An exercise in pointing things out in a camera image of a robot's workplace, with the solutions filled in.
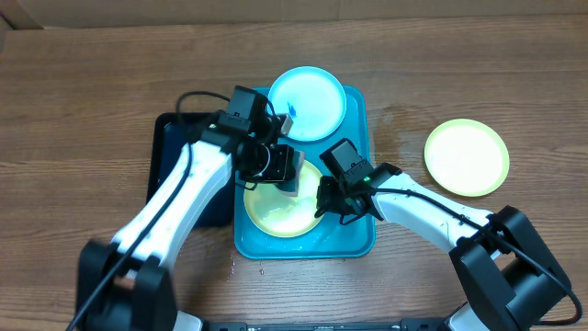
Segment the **yellow-green plate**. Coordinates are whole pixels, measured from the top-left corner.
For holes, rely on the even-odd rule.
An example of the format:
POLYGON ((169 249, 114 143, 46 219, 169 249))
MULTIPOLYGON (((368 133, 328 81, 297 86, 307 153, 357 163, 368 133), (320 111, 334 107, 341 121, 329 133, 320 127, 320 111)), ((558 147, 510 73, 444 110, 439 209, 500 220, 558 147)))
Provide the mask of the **yellow-green plate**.
POLYGON ((494 192, 510 169, 502 137, 488 125, 470 119, 448 120, 433 129, 424 145, 424 162, 442 188, 464 197, 494 192))
POLYGON ((319 169, 305 161, 300 170, 296 196, 286 195, 276 185, 260 184, 255 190, 244 193, 246 213, 266 234, 281 238, 306 234, 322 219, 322 216, 315 217, 321 177, 319 169))

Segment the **light blue plate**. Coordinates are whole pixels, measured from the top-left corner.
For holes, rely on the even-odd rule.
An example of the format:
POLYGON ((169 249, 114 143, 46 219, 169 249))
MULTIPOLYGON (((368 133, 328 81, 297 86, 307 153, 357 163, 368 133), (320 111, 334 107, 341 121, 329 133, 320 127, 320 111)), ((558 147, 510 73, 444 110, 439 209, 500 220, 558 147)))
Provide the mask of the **light blue plate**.
POLYGON ((289 115, 287 137, 299 142, 319 141, 334 133, 346 113, 342 84, 319 67, 301 66, 283 73, 270 86, 268 98, 277 115, 289 115))

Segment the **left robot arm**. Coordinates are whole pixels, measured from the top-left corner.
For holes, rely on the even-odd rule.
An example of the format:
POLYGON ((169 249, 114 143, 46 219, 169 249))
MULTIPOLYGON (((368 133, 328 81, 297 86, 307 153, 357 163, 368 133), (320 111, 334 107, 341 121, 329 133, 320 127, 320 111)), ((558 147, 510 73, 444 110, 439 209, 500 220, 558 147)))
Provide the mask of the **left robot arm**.
POLYGON ((303 157, 278 139, 292 126, 260 92, 236 86, 228 107, 188 125, 175 167, 152 198, 109 245, 90 241, 78 263, 75 315, 70 330, 202 330, 181 311, 172 271, 202 212, 234 175, 253 190, 284 183, 294 190, 303 157))

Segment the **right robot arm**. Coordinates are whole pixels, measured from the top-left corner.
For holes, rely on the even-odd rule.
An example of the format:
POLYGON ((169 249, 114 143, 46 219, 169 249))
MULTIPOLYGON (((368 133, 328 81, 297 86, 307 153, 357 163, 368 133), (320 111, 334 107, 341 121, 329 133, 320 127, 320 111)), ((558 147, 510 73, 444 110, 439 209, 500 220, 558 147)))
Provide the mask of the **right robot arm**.
POLYGON ((317 212, 337 213, 348 225, 371 215, 410 229, 448 253, 467 301, 443 330, 528 330, 548 326, 546 314, 564 298, 582 306, 557 259, 517 208, 471 208, 422 187, 398 167, 373 167, 348 139, 320 156, 329 170, 317 193, 317 212))

